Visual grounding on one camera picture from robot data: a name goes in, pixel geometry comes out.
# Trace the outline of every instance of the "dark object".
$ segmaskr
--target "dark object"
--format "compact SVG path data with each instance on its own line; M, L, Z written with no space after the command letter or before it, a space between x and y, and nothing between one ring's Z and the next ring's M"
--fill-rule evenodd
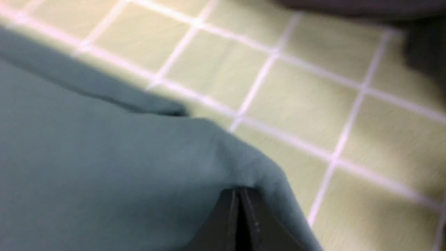
M304 251L257 190L226 189L184 251Z
M277 0L310 10L396 24L407 30L407 65L446 90L446 0Z

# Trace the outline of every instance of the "teal fabric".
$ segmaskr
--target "teal fabric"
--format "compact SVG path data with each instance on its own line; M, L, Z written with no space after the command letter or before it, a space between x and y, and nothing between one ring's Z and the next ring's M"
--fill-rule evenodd
M0 81L0 250L176 251L237 186L320 250L283 171L181 104L2 29Z

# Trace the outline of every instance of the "black object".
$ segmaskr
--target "black object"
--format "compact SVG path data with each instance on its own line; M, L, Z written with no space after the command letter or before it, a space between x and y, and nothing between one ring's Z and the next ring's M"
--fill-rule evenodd
M409 22L407 26L407 64L436 80L446 91L446 15Z
M305 251L252 188L226 189L184 251Z
M416 20L444 15L445 0L276 0L292 9L375 20Z

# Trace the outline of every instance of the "teal cloth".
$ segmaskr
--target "teal cloth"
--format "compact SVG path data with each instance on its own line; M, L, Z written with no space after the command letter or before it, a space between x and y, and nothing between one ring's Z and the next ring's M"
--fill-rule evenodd
M181 104L4 29L0 81L0 250L176 251L237 186L321 250L283 171Z

